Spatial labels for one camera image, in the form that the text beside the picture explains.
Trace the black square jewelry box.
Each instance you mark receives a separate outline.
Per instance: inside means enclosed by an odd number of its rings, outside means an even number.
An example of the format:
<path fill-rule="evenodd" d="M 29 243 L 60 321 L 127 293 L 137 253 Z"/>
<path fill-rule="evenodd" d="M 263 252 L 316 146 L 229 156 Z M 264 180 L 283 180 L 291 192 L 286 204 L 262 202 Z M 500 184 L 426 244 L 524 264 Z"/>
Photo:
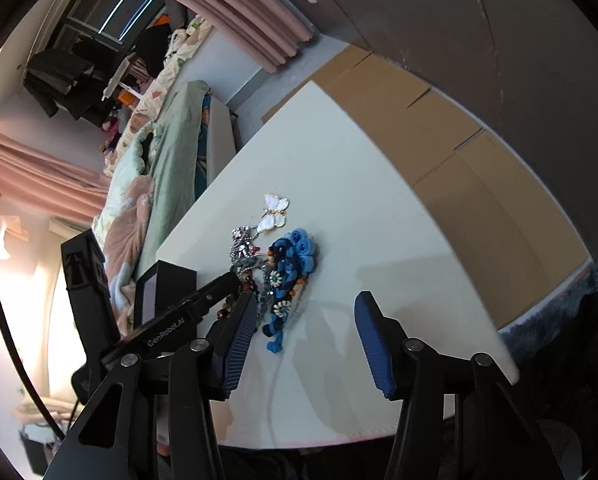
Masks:
<path fill-rule="evenodd" d="M 197 289 L 197 272 L 176 264 L 157 261 L 136 283 L 133 327 L 162 315 Z"/>

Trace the pink floral blanket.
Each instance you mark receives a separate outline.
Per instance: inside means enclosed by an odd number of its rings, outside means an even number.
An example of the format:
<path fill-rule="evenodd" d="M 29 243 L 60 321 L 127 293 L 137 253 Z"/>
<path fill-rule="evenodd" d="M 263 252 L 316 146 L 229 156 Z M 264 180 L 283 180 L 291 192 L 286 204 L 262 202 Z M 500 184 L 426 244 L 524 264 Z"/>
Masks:
<path fill-rule="evenodd" d="M 138 176 L 125 193 L 128 207 L 111 223 L 104 249 L 111 310 L 122 337 L 131 330 L 135 289 L 132 275 L 144 248 L 154 181 L 150 176 Z"/>

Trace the pale green quilt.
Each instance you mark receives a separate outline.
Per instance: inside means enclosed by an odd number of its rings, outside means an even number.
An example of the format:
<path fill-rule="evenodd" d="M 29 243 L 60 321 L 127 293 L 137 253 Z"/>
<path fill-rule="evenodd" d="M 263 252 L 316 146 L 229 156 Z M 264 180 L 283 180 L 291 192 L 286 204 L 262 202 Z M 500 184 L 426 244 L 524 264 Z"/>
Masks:
<path fill-rule="evenodd" d="M 128 141 L 123 154 L 116 159 L 105 206 L 92 223 L 92 231 L 100 247 L 105 245 L 113 220 L 130 207 L 130 201 L 125 195 L 131 183 L 146 174 L 147 162 L 142 158 L 142 142 L 154 132 L 154 126 L 152 120 L 143 125 Z"/>

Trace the white butterfly hair clip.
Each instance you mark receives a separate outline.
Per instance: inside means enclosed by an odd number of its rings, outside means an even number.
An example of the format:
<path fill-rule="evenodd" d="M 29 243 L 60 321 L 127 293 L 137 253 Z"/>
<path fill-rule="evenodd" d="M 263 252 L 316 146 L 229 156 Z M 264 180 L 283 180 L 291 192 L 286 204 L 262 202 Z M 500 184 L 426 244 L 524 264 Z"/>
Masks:
<path fill-rule="evenodd" d="M 286 197 L 265 194 L 264 212 L 257 225 L 257 232 L 267 232 L 282 228 L 286 223 L 286 211 L 290 205 L 290 200 Z"/>

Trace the left pink curtain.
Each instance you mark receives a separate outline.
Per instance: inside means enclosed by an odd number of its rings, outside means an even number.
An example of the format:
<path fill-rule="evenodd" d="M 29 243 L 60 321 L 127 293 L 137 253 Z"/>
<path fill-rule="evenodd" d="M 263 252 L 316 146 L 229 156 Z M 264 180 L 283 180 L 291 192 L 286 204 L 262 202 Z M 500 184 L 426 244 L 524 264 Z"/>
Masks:
<path fill-rule="evenodd" d="M 102 211 L 109 179 L 0 133 L 0 195 L 51 216 L 89 224 Z"/>

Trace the pink curtain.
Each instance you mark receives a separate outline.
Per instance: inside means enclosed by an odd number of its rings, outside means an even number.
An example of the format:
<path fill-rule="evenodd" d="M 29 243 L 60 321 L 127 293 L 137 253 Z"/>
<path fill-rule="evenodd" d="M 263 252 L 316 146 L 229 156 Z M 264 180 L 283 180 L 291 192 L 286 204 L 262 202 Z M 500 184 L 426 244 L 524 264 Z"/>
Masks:
<path fill-rule="evenodd" d="M 109 179 L 0 133 L 0 195 L 51 216 L 89 224 L 102 211 Z"/>
<path fill-rule="evenodd" d="M 313 30 L 282 0 L 175 0 L 207 18 L 269 73 L 296 56 Z"/>

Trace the green sheeted bed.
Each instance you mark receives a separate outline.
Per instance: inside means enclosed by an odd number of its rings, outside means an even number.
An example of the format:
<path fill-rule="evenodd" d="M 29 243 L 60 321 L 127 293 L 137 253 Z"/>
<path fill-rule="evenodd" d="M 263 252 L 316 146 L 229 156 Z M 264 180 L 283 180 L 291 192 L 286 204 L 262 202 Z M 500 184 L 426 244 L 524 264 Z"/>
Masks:
<path fill-rule="evenodd" d="M 134 284 L 158 261 L 157 251 L 195 201 L 236 155 L 231 112 L 202 80 L 188 81 L 142 142 L 144 176 L 154 181 L 144 248 Z"/>

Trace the white low table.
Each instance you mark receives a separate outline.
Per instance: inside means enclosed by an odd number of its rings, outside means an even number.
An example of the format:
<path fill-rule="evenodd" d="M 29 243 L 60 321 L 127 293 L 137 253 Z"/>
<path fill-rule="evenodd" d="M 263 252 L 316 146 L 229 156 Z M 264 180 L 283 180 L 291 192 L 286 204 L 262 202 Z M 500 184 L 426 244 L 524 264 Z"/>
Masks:
<path fill-rule="evenodd" d="M 281 352 L 252 339 L 241 381 L 212 408 L 219 441 L 308 448 L 382 438 L 400 406 L 375 387 L 353 319 L 372 292 L 406 333 L 447 356 L 485 352 L 509 380 L 517 368 L 424 205 L 365 132 L 306 84 L 237 153 L 159 247 L 206 284 L 229 268 L 231 234 L 252 226 L 264 196 L 289 200 L 286 229 L 316 242 L 316 269 Z"/>

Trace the flattened cardboard sheet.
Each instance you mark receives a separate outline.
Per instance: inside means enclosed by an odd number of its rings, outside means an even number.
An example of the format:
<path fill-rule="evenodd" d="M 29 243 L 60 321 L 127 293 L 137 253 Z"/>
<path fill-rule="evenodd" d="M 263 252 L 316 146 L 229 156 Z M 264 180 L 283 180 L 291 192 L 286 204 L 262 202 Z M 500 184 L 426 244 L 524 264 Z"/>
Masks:
<path fill-rule="evenodd" d="M 329 264 L 354 268 L 403 320 L 518 321 L 588 263 L 544 186 L 491 132 L 417 77 L 357 47 L 311 78 L 288 140 L 341 200 L 358 198 Z"/>

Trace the hanging black clothes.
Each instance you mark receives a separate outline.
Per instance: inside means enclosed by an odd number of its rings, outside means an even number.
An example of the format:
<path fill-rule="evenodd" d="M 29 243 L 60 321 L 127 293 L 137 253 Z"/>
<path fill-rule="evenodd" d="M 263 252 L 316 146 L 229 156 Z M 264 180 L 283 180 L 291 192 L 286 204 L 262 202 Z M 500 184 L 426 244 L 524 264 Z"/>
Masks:
<path fill-rule="evenodd" d="M 45 49 L 26 64 L 23 87 L 48 117 L 65 110 L 73 119 L 101 127 L 119 107 L 106 90 L 119 58 L 97 41 L 83 40 L 71 51 Z"/>

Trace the floral window seat cushion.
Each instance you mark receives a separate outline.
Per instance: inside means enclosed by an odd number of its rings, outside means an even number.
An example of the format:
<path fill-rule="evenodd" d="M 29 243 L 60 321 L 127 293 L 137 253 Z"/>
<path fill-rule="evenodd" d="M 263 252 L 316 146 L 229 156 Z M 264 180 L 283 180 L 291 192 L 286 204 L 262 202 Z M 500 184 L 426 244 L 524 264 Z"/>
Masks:
<path fill-rule="evenodd" d="M 212 30 L 212 25 L 202 16 L 196 16 L 186 28 L 175 29 L 170 35 L 164 55 L 157 57 L 157 76 L 131 111 L 130 118 L 121 129 L 119 140 L 112 152 L 105 156 L 104 174 L 113 176 L 122 155 L 128 151 L 134 136 L 148 122 L 159 117 L 165 100 L 188 60 L 191 60 Z"/>

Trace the right pink curtain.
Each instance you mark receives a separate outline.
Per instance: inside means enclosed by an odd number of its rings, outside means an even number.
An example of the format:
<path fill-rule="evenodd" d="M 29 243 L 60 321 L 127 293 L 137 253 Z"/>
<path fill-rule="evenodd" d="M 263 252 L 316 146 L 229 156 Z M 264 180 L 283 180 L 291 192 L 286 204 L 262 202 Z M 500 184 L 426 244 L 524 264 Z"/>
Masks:
<path fill-rule="evenodd" d="M 269 73 L 296 56 L 313 30 L 282 0 L 175 0 L 207 18 Z"/>

